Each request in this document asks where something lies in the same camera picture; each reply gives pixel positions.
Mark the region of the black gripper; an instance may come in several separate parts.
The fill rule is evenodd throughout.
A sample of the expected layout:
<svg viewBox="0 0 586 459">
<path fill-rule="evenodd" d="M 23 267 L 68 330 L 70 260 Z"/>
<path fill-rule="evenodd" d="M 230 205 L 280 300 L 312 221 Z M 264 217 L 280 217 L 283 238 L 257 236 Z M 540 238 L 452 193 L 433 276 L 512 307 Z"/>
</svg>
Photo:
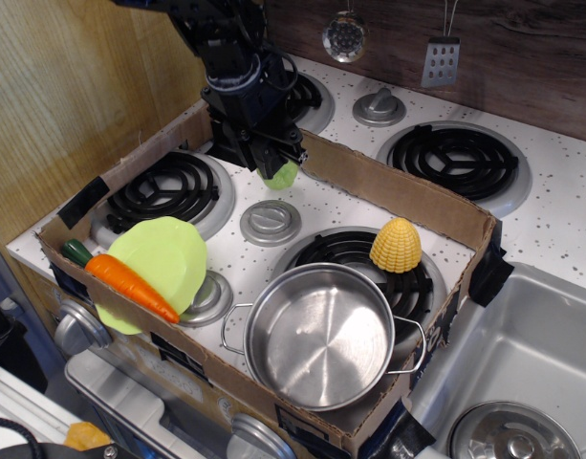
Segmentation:
<svg viewBox="0 0 586 459">
<path fill-rule="evenodd" d="M 287 161 L 302 163 L 303 135 L 285 107 L 296 76 L 289 77 L 288 57 L 266 52 L 254 59 L 251 79 L 242 83 L 210 80 L 201 96 L 208 104 L 212 156 L 272 179 Z"/>
</svg>

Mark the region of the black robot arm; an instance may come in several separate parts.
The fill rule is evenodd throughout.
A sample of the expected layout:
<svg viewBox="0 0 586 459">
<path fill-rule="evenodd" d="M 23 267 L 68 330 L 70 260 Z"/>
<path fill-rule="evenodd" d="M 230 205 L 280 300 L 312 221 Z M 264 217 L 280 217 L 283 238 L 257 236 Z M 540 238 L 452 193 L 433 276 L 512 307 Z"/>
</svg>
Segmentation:
<svg viewBox="0 0 586 459">
<path fill-rule="evenodd" d="M 303 135 L 286 103 L 297 81 L 290 57 L 266 37 L 255 1 L 124 1 L 129 9 L 168 16 L 205 67 L 212 156 L 272 179 L 302 164 Z"/>
</svg>

